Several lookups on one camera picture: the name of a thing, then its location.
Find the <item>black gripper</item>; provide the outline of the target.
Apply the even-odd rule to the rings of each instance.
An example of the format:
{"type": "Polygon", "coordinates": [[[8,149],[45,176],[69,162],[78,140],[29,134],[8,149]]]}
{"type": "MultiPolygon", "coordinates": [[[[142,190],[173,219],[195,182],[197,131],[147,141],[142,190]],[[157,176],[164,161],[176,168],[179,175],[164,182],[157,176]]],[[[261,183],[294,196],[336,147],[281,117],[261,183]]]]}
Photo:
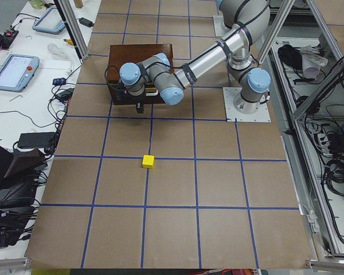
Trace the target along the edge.
{"type": "Polygon", "coordinates": [[[136,103],[137,113],[144,113],[144,105],[141,103],[146,97],[145,85],[126,87],[122,82],[118,83],[115,88],[116,104],[133,104],[136,103]]]}

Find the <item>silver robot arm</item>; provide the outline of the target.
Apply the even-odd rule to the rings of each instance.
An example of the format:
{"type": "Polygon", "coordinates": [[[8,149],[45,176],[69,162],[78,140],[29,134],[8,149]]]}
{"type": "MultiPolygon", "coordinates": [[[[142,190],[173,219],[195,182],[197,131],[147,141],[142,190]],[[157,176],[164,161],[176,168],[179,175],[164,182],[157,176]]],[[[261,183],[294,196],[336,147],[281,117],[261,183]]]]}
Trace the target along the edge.
{"type": "Polygon", "coordinates": [[[247,115],[256,112],[271,77],[265,69],[253,65],[250,48],[268,26],[269,1],[217,1],[216,4],[229,31],[174,73],[169,71],[171,65],[164,53],[120,67],[122,88],[118,92],[134,99],[138,112],[143,111],[146,83],[154,84],[165,104],[176,105],[184,98],[184,89],[223,62],[241,85],[240,94],[234,98],[234,107],[247,115]]]}

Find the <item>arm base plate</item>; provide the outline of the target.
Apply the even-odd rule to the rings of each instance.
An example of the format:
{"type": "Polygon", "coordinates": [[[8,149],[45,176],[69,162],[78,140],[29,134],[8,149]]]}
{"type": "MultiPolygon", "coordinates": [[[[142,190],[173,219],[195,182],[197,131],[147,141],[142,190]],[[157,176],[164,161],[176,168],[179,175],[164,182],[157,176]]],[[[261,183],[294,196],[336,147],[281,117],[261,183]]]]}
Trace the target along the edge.
{"type": "Polygon", "coordinates": [[[232,29],[228,28],[224,24],[224,17],[222,15],[213,16],[214,32],[216,37],[222,37],[226,33],[231,32],[232,29]]]}
{"type": "Polygon", "coordinates": [[[256,103],[246,102],[241,97],[241,88],[223,87],[227,122],[270,123],[271,118],[265,96],[256,103]]]}

